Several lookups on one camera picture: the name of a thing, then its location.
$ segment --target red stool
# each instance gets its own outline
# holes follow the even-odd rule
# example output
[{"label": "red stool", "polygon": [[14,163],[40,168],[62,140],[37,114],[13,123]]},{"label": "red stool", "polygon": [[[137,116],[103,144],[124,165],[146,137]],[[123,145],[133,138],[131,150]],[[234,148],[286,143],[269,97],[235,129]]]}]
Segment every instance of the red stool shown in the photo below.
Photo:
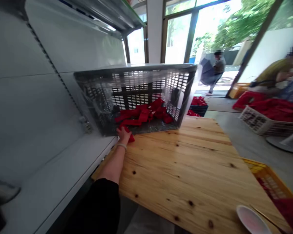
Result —
[{"label": "red stool", "polygon": [[245,91],[232,106],[232,109],[244,109],[246,105],[256,101],[263,101],[266,99],[266,95],[263,93],[257,93],[252,91]]}]

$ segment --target bracelet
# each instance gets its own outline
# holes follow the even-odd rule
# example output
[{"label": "bracelet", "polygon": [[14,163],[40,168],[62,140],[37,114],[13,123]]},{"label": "bracelet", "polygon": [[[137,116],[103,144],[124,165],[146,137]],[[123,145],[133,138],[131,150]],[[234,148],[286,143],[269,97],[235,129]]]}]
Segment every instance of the bracelet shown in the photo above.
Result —
[{"label": "bracelet", "polygon": [[124,148],[125,148],[125,150],[127,150],[127,146],[126,146],[125,144],[118,143],[118,144],[116,145],[116,147],[117,147],[117,146],[122,146],[122,147],[124,147]]}]

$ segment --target dark blue crate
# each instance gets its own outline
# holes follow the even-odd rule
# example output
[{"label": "dark blue crate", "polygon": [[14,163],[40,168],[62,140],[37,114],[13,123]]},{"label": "dark blue crate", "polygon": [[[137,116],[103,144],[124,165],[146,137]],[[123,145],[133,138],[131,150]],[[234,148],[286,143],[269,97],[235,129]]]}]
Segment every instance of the dark blue crate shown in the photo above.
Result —
[{"label": "dark blue crate", "polygon": [[207,109],[208,109],[208,106],[195,106],[195,105],[190,106],[190,110],[192,110],[196,114],[199,114],[202,117],[204,117]]}]

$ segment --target metal shelf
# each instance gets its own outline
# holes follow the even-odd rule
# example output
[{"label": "metal shelf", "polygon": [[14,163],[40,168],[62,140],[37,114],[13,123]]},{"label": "metal shelf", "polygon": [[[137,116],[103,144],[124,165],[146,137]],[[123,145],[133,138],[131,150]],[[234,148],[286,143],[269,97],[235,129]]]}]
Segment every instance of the metal shelf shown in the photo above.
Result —
[{"label": "metal shelf", "polygon": [[22,15],[24,20],[28,20],[26,4],[37,2],[58,9],[71,8],[80,15],[81,20],[91,22],[100,31],[110,34],[118,39],[125,39],[133,31],[145,26],[137,13],[127,3],[126,0],[15,0],[13,5]]}]

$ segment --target chopsticks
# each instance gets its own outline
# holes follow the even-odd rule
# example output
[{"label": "chopsticks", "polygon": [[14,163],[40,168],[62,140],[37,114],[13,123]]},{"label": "chopsticks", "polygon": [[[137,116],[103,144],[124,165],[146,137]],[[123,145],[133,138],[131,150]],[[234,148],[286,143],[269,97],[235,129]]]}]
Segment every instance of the chopsticks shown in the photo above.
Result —
[{"label": "chopsticks", "polygon": [[270,222],[272,225],[274,225],[280,233],[282,234],[288,234],[286,231],[284,231],[281,227],[276,225],[270,218],[268,218],[266,215],[264,215],[262,212],[260,212],[258,209],[256,209],[252,204],[250,204],[253,210],[255,210],[257,213],[259,213],[261,216],[263,216],[268,222]]}]

